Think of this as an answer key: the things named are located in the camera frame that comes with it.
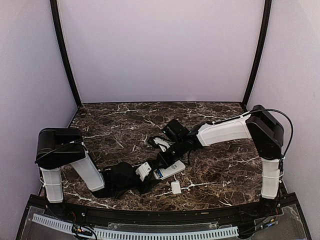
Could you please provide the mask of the blue battery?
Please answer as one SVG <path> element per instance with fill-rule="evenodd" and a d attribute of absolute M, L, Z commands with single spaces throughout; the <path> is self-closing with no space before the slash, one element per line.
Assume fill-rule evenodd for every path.
<path fill-rule="evenodd" d="M 154 174 L 154 177 L 155 177 L 157 180 L 161 180 L 161 179 L 164 178 L 162 172 L 161 172 L 159 169 L 155 170 L 155 171 L 153 172 L 153 174 Z"/>

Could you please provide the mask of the white remote control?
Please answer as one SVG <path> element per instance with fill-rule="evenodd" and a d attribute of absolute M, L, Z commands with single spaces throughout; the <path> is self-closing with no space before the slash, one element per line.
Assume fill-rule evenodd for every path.
<path fill-rule="evenodd" d="M 161 173 L 163 174 L 163 179 L 165 180 L 175 174 L 178 174 L 186 169 L 186 165 L 182 163 L 180 160 L 176 161 L 173 165 L 167 167 L 167 168 L 158 168 L 156 170 L 160 170 Z"/>

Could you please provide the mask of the white battery cover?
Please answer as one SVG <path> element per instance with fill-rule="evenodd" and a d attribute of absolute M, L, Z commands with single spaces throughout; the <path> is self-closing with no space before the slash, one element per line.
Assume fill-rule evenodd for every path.
<path fill-rule="evenodd" d="M 179 181 L 171 182 L 171 191 L 174 195 L 181 194 L 181 185 Z"/>

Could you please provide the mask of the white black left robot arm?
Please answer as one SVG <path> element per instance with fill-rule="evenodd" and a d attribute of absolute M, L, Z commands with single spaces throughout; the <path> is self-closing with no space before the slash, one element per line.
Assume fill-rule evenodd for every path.
<path fill-rule="evenodd" d="M 70 165 L 96 198 L 117 198 L 128 190 L 148 193 L 160 180 L 153 176 L 154 165 L 147 161 L 139 167 L 120 162 L 99 170 L 87 150 L 78 128 L 44 128 L 38 134 L 35 164 L 41 171 L 46 198 L 60 218 L 71 213 L 65 203 L 60 168 Z"/>

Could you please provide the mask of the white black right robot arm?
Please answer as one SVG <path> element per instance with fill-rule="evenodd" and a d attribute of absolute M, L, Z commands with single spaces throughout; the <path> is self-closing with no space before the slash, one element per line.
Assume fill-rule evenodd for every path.
<path fill-rule="evenodd" d="M 187 129 L 178 120 L 171 120 L 162 132 L 166 139 L 152 137 L 149 143 L 161 152 L 157 162 L 167 168 L 184 154 L 213 144 L 240 139 L 251 139 L 262 161 L 262 201 L 255 205 L 255 213 L 266 217 L 275 208 L 273 199 L 278 194 L 279 184 L 284 173 L 283 161 L 287 148 L 284 148 L 284 127 L 272 115 L 274 109 L 255 105 L 251 111 L 221 120 L 207 121 Z"/>

